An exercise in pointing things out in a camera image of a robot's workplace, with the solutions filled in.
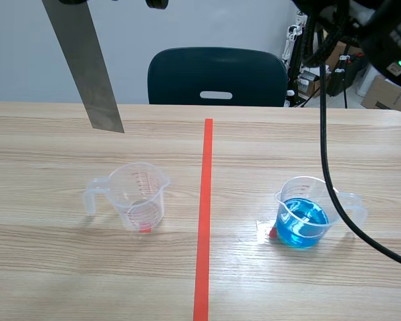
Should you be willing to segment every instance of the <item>wood grain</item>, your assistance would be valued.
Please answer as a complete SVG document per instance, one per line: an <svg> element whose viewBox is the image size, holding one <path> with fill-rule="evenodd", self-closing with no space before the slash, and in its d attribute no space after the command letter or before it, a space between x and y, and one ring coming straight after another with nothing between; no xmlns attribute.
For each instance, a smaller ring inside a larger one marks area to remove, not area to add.
<svg viewBox="0 0 401 321"><path fill-rule="evenodd" d="M125 134L81 104L0 103L0 320L192 320L205 118L214 119L210 320L401 320L401 266L340 223L319 245L259 243L291 177L321 177L310 108L120 105ZM401 113L329 110L337 189L401 254ZM145 161L171 178L165 217L127 232L86 183Z"/></svg>

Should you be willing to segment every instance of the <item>white wall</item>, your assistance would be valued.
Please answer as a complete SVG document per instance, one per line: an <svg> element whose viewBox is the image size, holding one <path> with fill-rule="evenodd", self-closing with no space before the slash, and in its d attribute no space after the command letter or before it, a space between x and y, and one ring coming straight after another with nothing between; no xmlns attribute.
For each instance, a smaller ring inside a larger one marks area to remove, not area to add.
<svg viewBox="0 0 401 321"><path fill-rule="evenodd" d="M257 49L280 57L290 0L90 0L116 100L148 103L151 59L172 47ZM0 0L0 101L80 102L41 0Z"/></svg>

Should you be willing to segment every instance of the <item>dark green chair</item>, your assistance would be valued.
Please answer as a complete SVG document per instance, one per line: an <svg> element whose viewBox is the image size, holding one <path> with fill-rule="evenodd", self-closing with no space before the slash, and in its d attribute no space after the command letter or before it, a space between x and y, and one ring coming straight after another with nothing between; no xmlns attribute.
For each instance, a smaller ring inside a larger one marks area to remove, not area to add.
<svg viewBox="0 0 401 321"><path fill-rule="evenodd" d="M175 48L158 53L151 61L148 100L171 105L283 106L287 83L283 62L271 53ZM201 92L214 98L203 98ZM231 98L218 99L210 92L231 93Z"/></svg>

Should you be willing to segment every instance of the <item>red tape line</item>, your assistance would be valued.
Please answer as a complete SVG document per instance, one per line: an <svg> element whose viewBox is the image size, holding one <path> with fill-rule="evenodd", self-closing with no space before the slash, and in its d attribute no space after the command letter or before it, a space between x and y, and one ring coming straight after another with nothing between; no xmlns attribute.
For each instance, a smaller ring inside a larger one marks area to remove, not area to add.
<svg viewBox="0 0 401 321"><path fill-rule="evenodd" d="M211 238L211 168L213 166L213 120L205 119L202 178L200 180L198 251L194 281L193 321L208 321L209 243Z"/></svg>

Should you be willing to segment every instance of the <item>empty measuring cup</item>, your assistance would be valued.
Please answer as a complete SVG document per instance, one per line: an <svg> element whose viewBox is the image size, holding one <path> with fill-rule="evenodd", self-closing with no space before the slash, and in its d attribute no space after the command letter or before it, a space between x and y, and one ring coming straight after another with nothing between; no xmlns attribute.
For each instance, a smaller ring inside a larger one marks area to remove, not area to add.
<svg viewBox="0 0 401 321"><path fill-rule="evenodd" d="M95 194L105 194L128 229L144 231L164 215L163 189L170 183L154 165L133 163L116 169L110 176L93 179L83 194L86 213L96 212Z"/></svg>
<svg viewBox="0 0 401 321"><path fill-rule="evenodd" d="M339 201L351 220L361 227L367 209L360 196L339 193ZM296 247L315 245L340 216L328 195L325 182L315 177L300 176L288 180L275 196L279 202L277 235L286 244Z"/></svg>

